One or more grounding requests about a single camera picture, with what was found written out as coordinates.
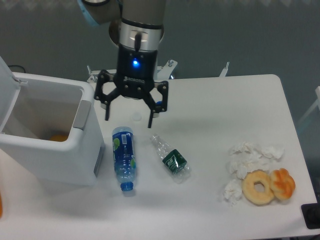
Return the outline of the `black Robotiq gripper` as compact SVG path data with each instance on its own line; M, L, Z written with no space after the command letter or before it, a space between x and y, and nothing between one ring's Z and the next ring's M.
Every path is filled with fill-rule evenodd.
M154 82L158 51L135 51L120 45L118 48L116 74L113 82L116 86L109 94L103 92L103 86L112 82L110 73L103 69L97 76L94 99L105 106L105 120L110 117L111 102L119 95L133 99L143 99L150 109L148 128L152 127L154 114L166 112L168 108L169 82ZM155 102L151 90L155 88L162 99Z

